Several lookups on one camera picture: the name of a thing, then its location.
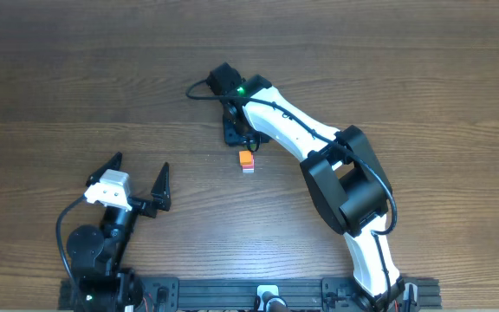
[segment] orange block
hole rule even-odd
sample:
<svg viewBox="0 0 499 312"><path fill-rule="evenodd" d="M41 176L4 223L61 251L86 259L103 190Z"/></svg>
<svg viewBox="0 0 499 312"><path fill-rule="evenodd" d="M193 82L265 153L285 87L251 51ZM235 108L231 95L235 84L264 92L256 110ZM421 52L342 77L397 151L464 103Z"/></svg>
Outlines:
<svg viewBox="0 0 499 312"><path fill-rule="evenodd" d="M240 151L240 165L247 166L253 164L253 154L250 151Z"/></svg>

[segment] wooden surface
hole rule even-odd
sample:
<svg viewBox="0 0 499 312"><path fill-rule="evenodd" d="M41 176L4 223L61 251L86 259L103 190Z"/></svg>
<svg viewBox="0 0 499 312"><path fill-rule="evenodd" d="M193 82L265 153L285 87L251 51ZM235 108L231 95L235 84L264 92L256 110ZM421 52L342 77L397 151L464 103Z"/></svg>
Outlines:
<svg viewBox="0 0 499 312"><path fill-rule="evenodd" d="M499 308L499 1L23 0L0 1L0 309L56 307L55 220L117 151L139 195L172 166L171 211L128 247L140 274L351 274L297 161L273 142L242 174L218 102L184 97L224 61L362 128L401 272L439 278L446 308ZM102 212L80 206L64 237Z"/></svg>

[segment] wood grain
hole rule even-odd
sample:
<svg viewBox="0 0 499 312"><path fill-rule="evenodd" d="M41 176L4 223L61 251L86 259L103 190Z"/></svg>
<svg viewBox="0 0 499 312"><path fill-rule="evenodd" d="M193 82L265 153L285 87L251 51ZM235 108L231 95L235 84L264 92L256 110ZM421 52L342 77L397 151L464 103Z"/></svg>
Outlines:
<svg viewBox="0 0 499 312"><path fill-rule="evenodd" d="M140 274L351 274L297 161L272 142L243 175L218 103L184 97L224 61L362 128L399 269L440 279L445 308L499 308L499 0L0 0L0 309L56 307L55 220L116 151L139 195L172 165L171 211L126 254ZM71 212L65 237L102 212Z"/></svg>

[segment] robotic arm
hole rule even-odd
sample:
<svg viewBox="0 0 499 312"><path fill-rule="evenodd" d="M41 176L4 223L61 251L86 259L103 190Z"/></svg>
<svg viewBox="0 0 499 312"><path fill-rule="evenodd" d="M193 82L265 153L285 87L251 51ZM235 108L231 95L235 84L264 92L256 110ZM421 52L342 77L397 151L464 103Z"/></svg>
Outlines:
<svg viewBox="0 0 499 312"><path fill-rule="evenodd" d="M334 148L334 144L342 145L361 158L391 191L366 136L355 126L340 131L321 124L286 101L260 75L246 81L227 63L211 71L200 83L203 82L215 97L191 95L197 84L186 95L196 100L222 102L227 144L246 145L249 149L255 144L258 148L273 138L300 161L315 208L346 239L353 259L353 277L362 289L359 299L362 308L381 310L401 294L405 284L392 262L386 236L373 235L374 231L385 229L386 194L371 172ZM335 170L352 162L354 168L338 179Z"/></svg>

